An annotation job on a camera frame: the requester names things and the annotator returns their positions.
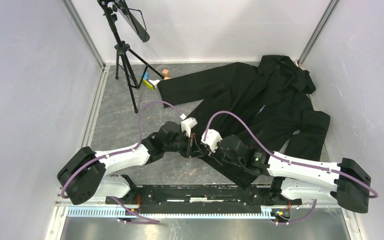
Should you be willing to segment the black jacket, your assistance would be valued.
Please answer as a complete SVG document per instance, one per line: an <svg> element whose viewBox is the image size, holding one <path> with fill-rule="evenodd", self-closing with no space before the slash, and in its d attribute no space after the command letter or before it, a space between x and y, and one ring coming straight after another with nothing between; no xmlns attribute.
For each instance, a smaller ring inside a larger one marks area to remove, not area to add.
<svg viewBox="0 0 384 240"><path fill-rule="evenodd" d="M198 140L210 128L250 147L262 143L291 157L321 159L331 118L314 110L310 73L288 56L264 55L258 66L234 62L163 80L157 88L168 105L199 101L190 113Z"/></svg>

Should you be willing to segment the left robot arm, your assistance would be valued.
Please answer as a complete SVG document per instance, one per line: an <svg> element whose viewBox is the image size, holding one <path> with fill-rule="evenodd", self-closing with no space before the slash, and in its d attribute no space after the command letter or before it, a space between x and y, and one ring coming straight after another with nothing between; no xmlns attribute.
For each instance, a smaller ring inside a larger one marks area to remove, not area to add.
<svg viewBox="0 0 384 240"><path fill-rule="evenodd" d="M159 131L142 139L139 144L107 151L94 151L89 146L80 148L58 172L62 186L60 196L73 205L86 203L93 197L116 197L125 204L137 198L134 183L127 175L116 173L160 160L166 152L178 152L184 157L192 155L197 125L193 117L180 124L167 121Z"/></svg>

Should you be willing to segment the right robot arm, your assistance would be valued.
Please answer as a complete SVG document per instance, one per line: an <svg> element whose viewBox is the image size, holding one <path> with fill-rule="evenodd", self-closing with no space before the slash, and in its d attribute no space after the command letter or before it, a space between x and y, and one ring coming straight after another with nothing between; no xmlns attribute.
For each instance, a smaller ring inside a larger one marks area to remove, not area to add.
<svg viewBox="0 0 384 240"><path fill-rule="evenodd" d="M275 204L286 200L315 199L337 202L349 211L366 214L371 198L370 175L353 159L317 162L270 153L262 148L246 146L236 135L221 138L218 134L202 137L215 159L222 164L239 167L252 176L273 177L269 199Z"/></svg>

